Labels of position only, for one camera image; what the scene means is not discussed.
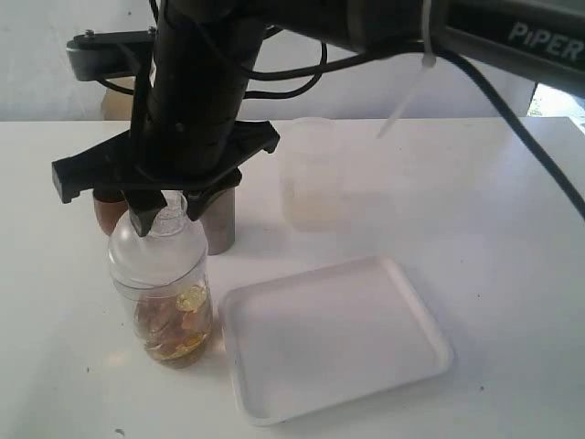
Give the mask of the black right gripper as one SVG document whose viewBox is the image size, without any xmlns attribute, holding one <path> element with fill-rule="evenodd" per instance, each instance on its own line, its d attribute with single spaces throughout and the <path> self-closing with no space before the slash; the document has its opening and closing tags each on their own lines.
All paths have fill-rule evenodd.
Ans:
<svg viewBox="0 0 585 439">
<path fill-rule="evenodd" d="M 90 188 L 123 190 L 133 228 L 145 237 L 167 206 L 159 189 L 186 189 L 186 214 L 199 220 L 240 184 L 241 176 L 225 175 L 259 151 L 272 153 L 280 136 L 268 122 L 237 121 L 246 82 L 224 68 L 141 68 L 135 75 L 129 130 L 51 170 L 64 203 Z"/>
</svg>

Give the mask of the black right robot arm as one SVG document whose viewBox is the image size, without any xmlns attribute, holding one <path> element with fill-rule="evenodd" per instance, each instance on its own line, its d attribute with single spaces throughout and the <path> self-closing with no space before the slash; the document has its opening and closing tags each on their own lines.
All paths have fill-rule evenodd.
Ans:
<svg viewBox="0 0 585 439">
<path fill-rule="evenodd" d="M 445 59 L 493 104 L 573 207 L 584 200 L 491 83 L 483 62 L 576 95 L 584 92 L 581 1 L 154 1 L 145 31 L 94 33 L 67 45 L 80 81 L 134 86 L 129 129 L 52 165 L 63 203 L 88 189 L 126 200 L 139 236 L 165 207 L 164 192 L 187 198 L 199 219 L 236 187 L 239 166 L 272 152 L 270 123 L 237 115 L 246 99 L 268 100 L 250 80 L 305 79 L 375 60 L 419 53 Z"/>
</svg>

